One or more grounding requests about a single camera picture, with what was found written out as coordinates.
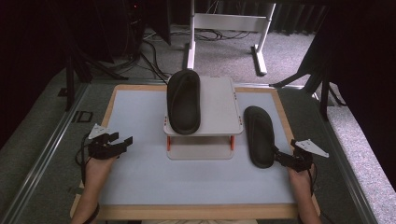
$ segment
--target wooden table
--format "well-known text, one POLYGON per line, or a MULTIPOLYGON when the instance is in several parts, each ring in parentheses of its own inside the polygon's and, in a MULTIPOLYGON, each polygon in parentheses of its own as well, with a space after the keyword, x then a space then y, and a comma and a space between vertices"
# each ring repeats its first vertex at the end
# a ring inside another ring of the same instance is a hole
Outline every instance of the wooden table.
MULTIPOLYGON (((236 92, 269 92, 276 104, 276 110, 288 141, 293 135, 282 103, 275 89, 270 88, 235 88, 236 92)), ((112 94, 102 126, 107 126, 116 98, 117 91, 166 91, 166 86, 154 85, 119 85, 112 94)), ((73 216, 80 195, 71 208, 73 216)), ((314 205, 319 214, 318 203, 313 197, 314 205)), ((275 204, 221 204, 221 205, 101 205, 99 220, 143 220, 143 219, 266 219, 266 218, 296 218, 295 203, 275 204)))

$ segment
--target metal stand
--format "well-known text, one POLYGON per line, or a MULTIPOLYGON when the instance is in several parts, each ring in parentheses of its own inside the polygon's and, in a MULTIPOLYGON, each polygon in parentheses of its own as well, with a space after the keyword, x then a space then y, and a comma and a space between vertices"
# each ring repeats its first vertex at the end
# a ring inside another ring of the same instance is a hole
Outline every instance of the metal stand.
POLYGON ((327 104, 329 91, 332 93, 330 80, 332 68, 334 67, 332 61, 337 57, 337 53, 341 52, 339 49, 342 46, 341 41, 345 38, 345 34, 348 33, 348 29, 352 27, 353 18, 358 17, 359 12, 354 5, 330 7, 326 14, 326 19, 322 22, 297 73, 280 82, 270 84, 270 87, 282 88, 300 77, 310 75, 303 87, 303 91, 313 94, 320 83, 322 84, 319 110, 322 117, 328 120, 327 104))
POLYGON ((195 13, 195 1, 191 0, 191 40, 187 68, 194 68, 195 57, 195 29, 214 29, 214 30, 235 30, 247 32, 260 32, 262 35, 258 45, 254 46, 254 57, 259 66, 260 75, 267 74, 265 61, 262 56, 262 47, 267 37, 271 19, 274 14, 276 4, 269 4, 270 9, 267 17, 235 16, 195 13))

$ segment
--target black sole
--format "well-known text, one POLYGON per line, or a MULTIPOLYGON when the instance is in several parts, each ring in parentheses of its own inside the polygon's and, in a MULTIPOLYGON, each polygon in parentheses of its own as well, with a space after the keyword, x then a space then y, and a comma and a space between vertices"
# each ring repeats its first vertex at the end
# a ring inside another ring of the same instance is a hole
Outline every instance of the black sole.
POLYGON ((168 118, 172 129, 180 134, 195 133, 201 124, 201 81, 192 70, 171 76, 166 91, 168 118))
POLYGON ((245 130, 251 161, 259 168, 274 164, 275 136, 271 117, 257 106, 249 106, 244 111, 245 130))

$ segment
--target cable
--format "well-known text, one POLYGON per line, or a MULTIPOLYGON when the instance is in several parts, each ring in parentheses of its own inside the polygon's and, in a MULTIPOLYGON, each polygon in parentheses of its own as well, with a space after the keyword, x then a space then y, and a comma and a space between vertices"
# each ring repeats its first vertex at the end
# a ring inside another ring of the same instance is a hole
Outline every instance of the cable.
MULTIPOLYGON (((132 56, 129 56, 129 57, 130 57, 130 58, 129 58, 129 60, 128 60, 127 62, 118 64, 118 65, 115 65, 115 66, 108 67, 107 69, 109 69, 109 70, 111 70, 111 71, 113 71, 113 72, 115 72, 115 73, 116 73, 117 71, 121 70, 121 69, 124 69, 124 68, 127 68, 126 71, 131 70, 131 69, 134 68, 134 66, 137 64, 137 61, 139 60, 139 58, 138 58, 138 57, 133 58, 132 56)), ((97 67, 95 67, 95 66, 93 66, 93 65, 90 65, 90 64, 89 64, 89 67, 90 67, 91 69, 97 69, 97 67)), ((125 73, 126 71, 118 72, 118 73, 116 73, 116 74, 119 75, 119 74, 125 73)))
POLYGON ((82 138, 81 147, 80 147, 80 149, 77 151, 76 156, 75 156, 75 162, 76 162, 76 164, 77 164, 78 166, 81 166, 81 164, 82 164, 82 162, 78 160, 78 155, 79 155, 79 154, 82 152, 82 150, 84 150, 84 148, 87 146, 87 145, 84 145, 84 144, 85 144, 85 140, 87 139, 87 137, 88 137, 88 135, 85 134, 84 137, 82 138))
POLYGON ((346 103, 341 102, 341 100, 338 98, 337 94, 335 94, 334 90, 332 89, 332 87, 329 87, 329 92, 332 95, 332 97, 334 97, 335 102, 337 102, 337 104, 341 105, 341 106, 346 106, 346 103))
POLYGON ((161 73, 161 75, 167 77, 167 75, 165 75, 164 72, 158 66, 158 63, 157 63, 157 50, 155 49, 154 45, 152 45, 151 43, 149 43, 146 40, 143 40, 143 43, 148 44, 152 48, 152 51, 153 51, 153 64, 151 63, 151 65, 153 65, 153 67, 156 68, 158 70, 158 72, 161 73))
POLYGON ((153 65, 151 64, 151 62, 149 61, 148 58, 146 58, 146 56, 143 53, 140 53, 140 55, 142 56, 142 58, 146 61, 146 63, 148 64, 148 66, 150 66, 152 68, 152 71, 157 75, 157 77, 159 77, 166 85, 168 85, 168 83, 165 81, 165 79, 160 76, 160 74, 158 74, 158 72, 154 69, 153 65))
MULTIPOLYGON (((143 69, 146 69, 146 70, 149 70, 149 71, 151 71, 151 72, 154 72, 151 68, 147 68, 147 67, 142 66, 142 65, 140 65, 140 64, 137 64, 136 66, 138 66, 138 67, 140 67, 140 68, 143 68, 143 69)), ((167 75, 167 76, 172 76, 172 74, 170 74, 170 73, 164 73, 164 74, 167 75)))
POLYGON ((312 164, 314 165, 313 168, 314 168, 315 176, 312 177, 311 171, 310 170, 306 170, 308 172, 309 179, 311 181, 311 195, 314 194, 314 186, 315 186, 315 183, 317 182, 317 177, 318 177, 318 167, 317 167, 317 165, 314 162, 312 162, 312 164))
POLYGON ((89 133, 84 134, 84 137, 82 138, 81 141, 81 179, 82 179, 82 183, 85 185, 85 169, 87 166, 88 162, 85 162, 85 155, 84 155, 84 148, 85 148, 85 140, 87 139, 88 135, 90 135, 89 133))
MULTIPOLYGON (((122 0, 122 4, 126 7, 125 0, 122 0)), ((121 55, 124 55, 125 52, 126 52, 126 50, 128 49, 128 44, 129 44, 129 37, 130 37, 130 35, 131 35, 131 29, 130 29, 130 27, 129 27, 129 22, 127 22, 127 23, 126 23, 126 43, 125 43, 125 48, 124 48, 124 50, 122 51, 122 54, 121 54, 121 55)))
POLYGON ((326 219, 327 219, 330 223, 335 224, 335 223, 332 221, 332 219, 331 219, 329 216, 327 216, 326 213, 324 213, 324 212, 321 211, 321 210, 320 210, 320 213, 321 213, 324 217, 326 217, 326 219))
MULTIPOLYGON (((171 32, 170 35, 189 35, 191 32, 190 30, 186 31, 177 31, 177 32, 171 32)), ((144 37, 144 40, 148 40, 150 37, 156 36, 156 33, 152 34, 146 34, 146 37, 144 37)), ((218 30, 212 30, 212 29, 196 29, 195 36, 197 37, 198 40, 204 40, 204 41, 219 41, 219 40, 229 40, 229 39, 243 39, 250 35, 250 32, 240 32, 237 35, 234 36, 227 36, 224 35, 221 31, 218 30), (204 35, 198 35, 199 33, 211 33, 214 34, 216 37, 208 37, 204 35)))
POLYGON ((212 5, 210 5, 209 9, 206 11, 206 14, 208 14, 209 11, 210 11, 210 8, 212 8, 216 4, 215 9, 213 10, 213 14, 215 14, 216 13, 216 8, 218 7, 218 3, 219 3, 219 0, 214 1, 212 3, 212 5))
POLYGON ((129 70, 131 70, 131 69, 133 69, 134 68, 134 66, 131 66, 131 67, 129 67, 128 69, 126 69, 126 70, 124 70, 124 71, 122 71, 122 72, 118 72, 117 74, 118 75, 121 75, 122 73, 126 73, 126 72, 128 72, 129 70))
POLYGON ((242 7, 241 7, 241 2, 237 2, 235 4, 236 11, 238 12, 238 15, 242 15, 242 7))

